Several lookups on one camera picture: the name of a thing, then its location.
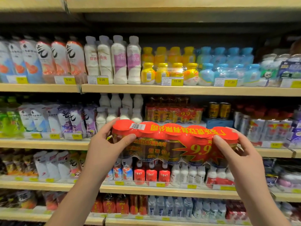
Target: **purple package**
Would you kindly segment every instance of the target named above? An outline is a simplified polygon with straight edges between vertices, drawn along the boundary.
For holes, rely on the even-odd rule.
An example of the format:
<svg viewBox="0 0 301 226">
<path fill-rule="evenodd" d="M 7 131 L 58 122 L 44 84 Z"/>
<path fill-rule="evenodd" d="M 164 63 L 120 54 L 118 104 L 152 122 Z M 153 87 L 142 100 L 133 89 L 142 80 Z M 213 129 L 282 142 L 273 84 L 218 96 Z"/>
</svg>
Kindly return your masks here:
<svg viewBox="0 0 301 226">
<path fill-rule="evenodd" d="M 58 108 L 58 120 L 62 126 L 62 133 L 72 132 L 72 124 L 69 119 L 69 109 L 67 106 L 62 105 Z"/>
<path fill-rule="evenodd" d="M 87 125 L 87 133 L 91 135 L 96 134 L 96 108 L 94 106 L 87 106 L 84 108 L 84 118 Z"/>
<path fill-rule="evenodd" d="M 82 107 L 73 106 L 69 110 L 69 118 L 73 127 L 72 132 L 78 134 L 82 133 L 82 137 L 86 138 L 86 128 Z"/>
</svg>

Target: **white bottle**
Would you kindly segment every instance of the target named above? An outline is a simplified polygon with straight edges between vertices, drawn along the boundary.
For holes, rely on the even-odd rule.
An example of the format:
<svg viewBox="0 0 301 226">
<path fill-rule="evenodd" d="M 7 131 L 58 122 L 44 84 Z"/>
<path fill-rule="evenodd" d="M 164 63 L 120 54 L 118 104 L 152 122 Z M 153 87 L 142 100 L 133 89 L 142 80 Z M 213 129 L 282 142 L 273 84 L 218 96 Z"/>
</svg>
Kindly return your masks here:
<svg viewBox="0 0 301 226">
<path fill-rule="evenodd" d="M 142 122 L 141 110 L 139 108 L 133 108 L 133 116 L 131 120 L 137 124 Z"/>
<path fill-rule="evenodd" d="M 99 130 L 107 123 L 106 107 L 100 106 L 97 108 L 97 116 L 95 121 L 97 131 L 99 132 Z"/>
<path fill-rule="evenodd" d="M 205 166 L 199 166 L 197 169 L 197 175 L 195 177 L 195 181 L 198 185 L 204 184 L 205 175 L 206 175 Z"/>
<path fill-rule="evenodd" d="M 220 203 L 219 210 L 216 215 L 216 219 L 225 219 L 226 211 L 227 211 L 226 205 L 223 203 Z"/>
<path fill-rule="evenodd" d="M 98 76 L 100 75 L 100 70 L 98 66 L 96 38 L 93 36 L 86 36 L 86 42 L 87 43 L 84 46 L 84 51 L 88 75 Z"/>
<path fill-rule="evenodd" d="M 113 36 L 112 64 L 114 69 L 114 84 L 123 85 L 128 83 L 126 76 L 126 47 L 120 35 Z"/>
<path fill-rule="evenodd" d="M 217 212 L 219 210 L 219 207 L 217 206 L 216 203 L 212 202 L 210 204 L 210 214 L 209 214 L 209 218 L 215 220 L 216 219 L 216 215 Z"/>
<path fill-rule="evenodd" d="M 128 56 L 128 84 L 141 84 L 141 47 L 139 46 L 139 38 L 137 36 L 130 36 L 130 44 L 127 47 Z"/>
<path fill-rule="evenodd" d="M 219 169 L 217 169 L 216 177 L 217 178 L 225 179 L 227 177 L 227 175 L 226 175 L 226 168 L 219 168 Z"/>
<path fill-rule="evenodd" d="M 141 94 L 135 94 L 134 96 L 134 108 L 140 108 L 142 110 L 143 107 L 143 97 Z"/>
<path fill-rule="evenodd" d="M 111 107 L 116 109 L 117 115 L 120 114 L 120 108 L 122 107 L 122 102 L 118 93 L 112 93 Z"/>
<path fill-rule="evenodd" d="M 100 45 L 98 45 L 98 61 L 100 75 L 108 76 L 109 84 L 113 84 L 114 73 L 112 64 L 112 53 L 109 37 L 101 35 L 99 37 Z"/>
<path fill-rule="evenodd" d="M 180 184 L 180 165 L 174 164 L 171 169 L 170 175 L 171 185 L 176 186 Z"/>
<path fill-rule="evenodd" d="M 202 218 L 202 211 L 203 211 L 203 203 L 201 201 L 201 199 L 197 199 L 194 208 L 193 208 L 193 215 L 195 218 Z"/>
<path fill-rule="evenodd" d="M 216 182 L 216 178 L 217 178 L 217 173 L 216 173 L 216 168 L 211 166 L 208 174 L 207 174 L 207 184 L 213 184 Z"/>
<path fill-rule="evenodd" d="M 116 109 L 114 108 L 108 108 L 108 117 L 107 117 L 107 123 L 117 118 Z"/>
<path fill-rule="evenodd" d="M 121 108 L 120 109 L 120 119 L 121 120 L 129 120 L 129 109 L 128 108 Z"/>
<path fill-rule="evenodd" d="M 111 102 L 107 93 L 100 93 L 99 105 L 111 107 Z"/>
<path fill-rule="evenodd" d="M 183 164 L 180 169 L 180 183 L 187 183 L 188 179 L 188 166 Z"/>
<path fill-rule="evenodd" d="M 202 210 L 202 218 L 203 219 L 209 219 L 210 216 L 210 203 L 209 202 L 203 202 L 203 210 Z"/>
<path fill-rule="evenodd" d="M 129 93 L 123 94 L 123 98 L 121 102 L 122 102 L 122 108 L 129 109 L 129 116 L 131 117 L 133 115 L 133 99 L 131 98 L 131 95 Z"/>
<path fill-rule="evenodd" d="M 188 170 L 188 183 L 195 183 L 196 175 L 197 175 L 197 167 L 190 166 Z"/>
<path fill-rule="evenodd" d="M 226 178 L 232 182 L 234 182 L 233 174 L 231 173 L 230 169 L 228 168 L 226 171 Z"/>
</svg>

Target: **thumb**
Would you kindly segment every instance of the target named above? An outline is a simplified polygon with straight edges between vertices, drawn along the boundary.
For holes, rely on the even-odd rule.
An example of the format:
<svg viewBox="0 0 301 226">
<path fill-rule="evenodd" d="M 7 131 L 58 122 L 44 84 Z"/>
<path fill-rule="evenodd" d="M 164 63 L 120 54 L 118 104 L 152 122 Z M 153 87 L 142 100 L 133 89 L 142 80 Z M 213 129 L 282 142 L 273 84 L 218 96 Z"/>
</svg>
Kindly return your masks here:
<svg viewBox="0 0 301 226">
<path fill-rule="evenodd" d="M 214 144 L 218 147 L 218 149 L 223 153 L 223 155 L 226 157 L 228 161 L 233 161 L 236 160 L 237 157 L 239 156 L 238 154 L 235 153 L 235 151 L 229 146 L 229 144 L 223 140 L 218 135 L 215 135 L 213 137 L 213 142 Z"/>
<path fill-rule="evenodd" d="M 132 142 L 134 142 L 135 139 L 136 139 L 135 134 L 129 134 L 126 137 L 123 137 L 119 142 L 115 143 L 114 145 L 121 152 L 124 148 L 126 148 L 128 145 L 130 145 Z"/>
</svg>

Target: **pink bottle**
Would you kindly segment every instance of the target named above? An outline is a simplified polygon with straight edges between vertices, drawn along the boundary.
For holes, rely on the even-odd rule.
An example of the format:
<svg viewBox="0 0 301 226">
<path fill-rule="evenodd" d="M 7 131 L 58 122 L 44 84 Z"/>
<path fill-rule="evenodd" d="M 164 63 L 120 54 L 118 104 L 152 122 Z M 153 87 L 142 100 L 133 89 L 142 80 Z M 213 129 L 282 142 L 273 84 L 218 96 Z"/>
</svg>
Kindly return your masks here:
<svg viewBox="0 0 301 226">
<path fill-rule="evenodd" d="M 145 181 L 145 169 L 142 167 L 142 161 L 137 162 L 137 166 L 134 170 L 134 181 L 136 185 L 143 185 Z"/>
<path fill-rule="evenodd" d="M 149 182 L 156 182 L 157 181 L 158 172 L 155 170 L 155 163 L 152 161 L 149 164 L 149 169 L 146 171 L 146 181 L 147 185 L 149 186 Z"/>
<path fill-rule="evenodd" d="M 170 181 L 170 170 L 168 169 L 168 164 L 164 162 L 162 164 L 163 169 L 159 171 L 159 182 L 165 182 L 165 186 L 168 186 Z"/>
</svg>

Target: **barcode sticker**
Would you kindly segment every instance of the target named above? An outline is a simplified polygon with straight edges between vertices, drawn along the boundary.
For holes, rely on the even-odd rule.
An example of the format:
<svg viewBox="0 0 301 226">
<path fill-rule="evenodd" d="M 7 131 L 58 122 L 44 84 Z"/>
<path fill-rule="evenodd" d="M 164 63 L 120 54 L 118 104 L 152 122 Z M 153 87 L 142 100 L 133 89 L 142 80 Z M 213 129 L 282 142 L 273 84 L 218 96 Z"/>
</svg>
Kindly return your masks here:
<svg viewBox="0 0 301 226">
<path fill-rule="evenodd" d="M 145 129 L 145 124 L 131 124 L 130 128 L 133 129 L 139 129 L 139 130 L 144 130 Z"/>
<path fill-rule="evenodd" d="M 146 74 L 146 80 L 150 81 L 151 80 L 151 73 Z"/>
</svg>

